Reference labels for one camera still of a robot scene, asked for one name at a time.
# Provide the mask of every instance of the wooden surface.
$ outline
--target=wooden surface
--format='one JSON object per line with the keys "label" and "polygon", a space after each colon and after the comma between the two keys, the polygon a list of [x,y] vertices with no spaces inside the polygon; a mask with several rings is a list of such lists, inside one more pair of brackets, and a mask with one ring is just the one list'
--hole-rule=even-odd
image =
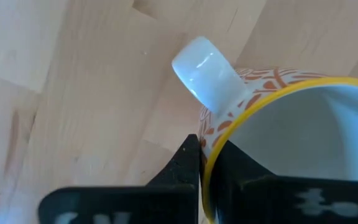
{"label": "wooden surface", "polygon": [[59,187],[150,180],[198,130],[170,67],[198,35],[233,65],[358,77],[358,1],[0,0],[0,223],[37,223]]}

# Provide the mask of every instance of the black object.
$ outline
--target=black object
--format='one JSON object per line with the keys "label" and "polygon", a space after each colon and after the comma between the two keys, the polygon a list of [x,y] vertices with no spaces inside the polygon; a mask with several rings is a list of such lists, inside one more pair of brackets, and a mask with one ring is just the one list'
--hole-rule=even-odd
{"label": "black object", "polygon": [[[40,223],[197,223],[200,152],[191,134],[144,187],[54,191],[40,203]],[[210,194],[219,223],[358,223],[358,182],[277,176],[230,141],[214,165]]]}
{"label": "black object", "polygon": [[277,176],[230,141],[210,186],[219,223],[358,223],[358,182]]}
{"label": "black object", "polygon": [[171,161],[145,187],[69,187],[47,195],[41,224],[197,223],[200,145],[189,135]]}

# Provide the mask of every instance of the orange geometric pattern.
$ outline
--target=orange geometric pattern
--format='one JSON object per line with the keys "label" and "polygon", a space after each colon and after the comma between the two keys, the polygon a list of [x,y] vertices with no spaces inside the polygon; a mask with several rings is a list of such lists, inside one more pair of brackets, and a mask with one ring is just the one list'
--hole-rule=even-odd
{"label": "orange geometric pattern", "polygon": [[218,139],[230,126],[230,124],[244,110],[254,103],[277,90],[298,82],[314,78],[327,77],[322,73],[307,72],[295,68],[268,67],[258,70],[241,68],[236,70],[237,74],[246,84],[247,89],[252,90],[253,95],[241,99],[237,107],[228,108],[228,112],[220,118],[215,117],[207,108],[203,107],[200,113],[200,141],[205,156],[208,158],[211,148],[217,143]]}

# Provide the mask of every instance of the white mug handle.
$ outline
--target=white mug handle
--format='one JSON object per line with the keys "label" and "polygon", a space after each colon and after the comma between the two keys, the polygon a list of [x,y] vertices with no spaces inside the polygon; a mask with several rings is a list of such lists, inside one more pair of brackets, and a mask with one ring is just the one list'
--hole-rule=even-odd
{"label": "white mug handle", "polygon": [[187,89],[218,116],[246,89],[230,63],[205,37],[197,37],[181,50],[172,67]]}

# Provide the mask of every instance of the mug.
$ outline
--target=mug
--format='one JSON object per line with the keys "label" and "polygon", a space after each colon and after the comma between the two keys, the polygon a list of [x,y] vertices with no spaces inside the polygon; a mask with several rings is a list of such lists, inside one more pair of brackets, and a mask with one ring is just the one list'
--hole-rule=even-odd
{"label": "mug", "polygon": [[277,175],[358,180],[358,78],[280,67],[234,70],[204,37],[172,67],[204,105],[198,136],[209,220],[211,173],[228,140]]}

